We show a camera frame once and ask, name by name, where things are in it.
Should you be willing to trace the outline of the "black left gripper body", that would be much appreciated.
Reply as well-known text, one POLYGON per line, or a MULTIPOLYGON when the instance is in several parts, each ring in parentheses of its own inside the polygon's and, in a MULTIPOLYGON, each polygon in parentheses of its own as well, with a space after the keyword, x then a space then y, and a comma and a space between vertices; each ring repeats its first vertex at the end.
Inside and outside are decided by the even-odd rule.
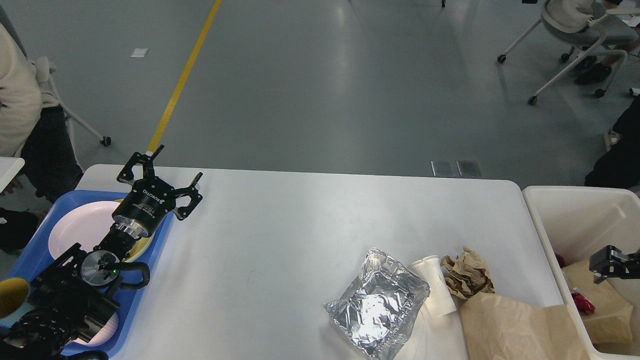
POLYGON ((120 232, 133 239, 150 237, 175 208, 171 191, 174 187, 160 185, 133 188, 112 213, 114 223, 110 232, 120 232))

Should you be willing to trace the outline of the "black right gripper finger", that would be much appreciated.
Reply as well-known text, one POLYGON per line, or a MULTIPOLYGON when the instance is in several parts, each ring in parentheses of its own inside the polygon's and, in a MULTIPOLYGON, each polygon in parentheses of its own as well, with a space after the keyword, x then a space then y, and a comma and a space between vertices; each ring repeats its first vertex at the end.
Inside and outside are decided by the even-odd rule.
POLYGON ((609 278, 638 280, 640 278, 640 251, 624 254, 608 244, 589 258, 589 270, 594 273, 593 283, 601 284, 609 278))

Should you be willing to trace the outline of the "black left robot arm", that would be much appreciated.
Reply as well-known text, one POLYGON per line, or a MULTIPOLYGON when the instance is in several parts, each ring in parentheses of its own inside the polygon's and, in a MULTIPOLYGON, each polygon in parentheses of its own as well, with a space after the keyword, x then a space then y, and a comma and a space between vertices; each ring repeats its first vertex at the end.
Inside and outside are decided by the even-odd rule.
POLYGON ((1 334, 3 360, 62 360, 73 340, 90 342, 119 309, 114 295, 137 291, 150 281, 144 262, 128 261, 132 248, 149 238, 167 214, 186 219, 202 200, 198 173, 189 186, 173 187, 154 172, 162 151, 135 152, 117 176, 131 191, 111 214, 108 233, 90 251, 74 243, 57 256, 27 287, 1 334))

